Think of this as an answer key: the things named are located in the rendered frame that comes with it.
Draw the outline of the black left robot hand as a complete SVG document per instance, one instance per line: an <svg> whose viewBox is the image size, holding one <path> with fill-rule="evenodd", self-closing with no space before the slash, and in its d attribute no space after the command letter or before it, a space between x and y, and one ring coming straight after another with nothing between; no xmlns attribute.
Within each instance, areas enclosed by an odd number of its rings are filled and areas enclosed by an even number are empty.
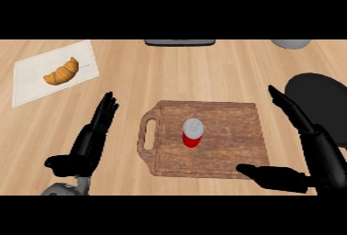
<svg viewBox="0 0 347 235"><path fill-rule="evenodd" d="M53 170L54 176L91 176L100 161L118 107L116 99L108 92L94 110L91 122L80 130L69 154L50 156L44 161L44 166Z"/></svg>

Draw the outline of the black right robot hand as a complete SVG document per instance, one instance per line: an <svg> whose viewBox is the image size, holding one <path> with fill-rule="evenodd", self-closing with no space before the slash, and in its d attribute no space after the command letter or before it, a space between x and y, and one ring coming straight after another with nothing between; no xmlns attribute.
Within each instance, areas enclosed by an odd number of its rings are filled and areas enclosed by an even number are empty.
<svg viewBox="0 0 347 235"><path fill-rule="evenodd" d="M303 109L272 85L269 93L298 130L310 176L288 167L246 163L236 166L238 172L266 189L304 194L314 187L319 196L347 196L347 161L326 129L311 123Z"/></svg>

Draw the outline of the black pan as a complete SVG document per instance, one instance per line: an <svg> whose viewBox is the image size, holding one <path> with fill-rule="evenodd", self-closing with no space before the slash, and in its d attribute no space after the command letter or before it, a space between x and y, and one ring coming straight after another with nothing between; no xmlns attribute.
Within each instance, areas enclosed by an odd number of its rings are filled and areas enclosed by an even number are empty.
<svg viewBox="0 0 347 235"><path fill-rule="evenodd" d="M347 85L323 74L301 73L289 79L285 95L347 150Z"/></svg>

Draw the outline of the red can with grey lid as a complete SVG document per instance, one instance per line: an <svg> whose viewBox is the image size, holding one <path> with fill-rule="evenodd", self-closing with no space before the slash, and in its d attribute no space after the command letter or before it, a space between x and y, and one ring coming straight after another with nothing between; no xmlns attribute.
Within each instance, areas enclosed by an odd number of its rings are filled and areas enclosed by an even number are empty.
<svg viewBox="0 0 347 235"><path fill-rule="evenodd" d="M181 140L189 148L195 148L204 136L204 123L198 118L189 118L183 124Z"/></svg>

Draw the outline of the brown wooden cutting board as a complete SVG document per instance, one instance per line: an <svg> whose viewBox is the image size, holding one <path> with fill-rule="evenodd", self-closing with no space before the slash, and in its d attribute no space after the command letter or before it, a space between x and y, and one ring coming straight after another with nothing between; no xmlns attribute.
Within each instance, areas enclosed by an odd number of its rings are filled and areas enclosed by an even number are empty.
<svg viewBox="0 0 347 235"><path fill-rule="evenodd" d="M183 143L189 118L204 123L193 148ZM254 103L161 100L140 122L137 152L155 176L242 179L241 163L269 163Z"/></svg>

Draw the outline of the golden brown croissant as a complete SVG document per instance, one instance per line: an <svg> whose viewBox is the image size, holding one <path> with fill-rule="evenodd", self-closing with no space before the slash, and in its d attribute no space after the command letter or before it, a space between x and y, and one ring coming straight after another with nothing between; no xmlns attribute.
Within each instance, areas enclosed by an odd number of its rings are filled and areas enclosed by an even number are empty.
<svg viewBox="0 0 347 235"><path fill-rule="evenodd" d="M69 82L78 72L78 61L71 58L56 70L43 76L43 80L50 85L59 85Z"/></svg>

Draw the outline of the grey round object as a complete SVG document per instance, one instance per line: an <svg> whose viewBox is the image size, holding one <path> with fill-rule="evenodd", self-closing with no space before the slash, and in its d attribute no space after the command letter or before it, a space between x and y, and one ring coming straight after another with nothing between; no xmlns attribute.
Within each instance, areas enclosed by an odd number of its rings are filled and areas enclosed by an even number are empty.
<svg viewBox="0 0 347 235"><path fill-rule="evenodd" d="M273 39L272 43L289 50L298 50L301 49L310 42L310 39Z"/></svg>

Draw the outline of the dark grey flat appliance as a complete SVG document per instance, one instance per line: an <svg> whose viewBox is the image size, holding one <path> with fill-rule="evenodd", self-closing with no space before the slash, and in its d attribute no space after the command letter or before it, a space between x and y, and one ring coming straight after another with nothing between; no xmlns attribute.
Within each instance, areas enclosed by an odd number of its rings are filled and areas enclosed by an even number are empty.
<svg viewBox="0 0 347 235"><path fill-rule="evenodd" d="M148 46L161 47L199 47L215 43L215 39L145 39L143 41Z"/></svg>

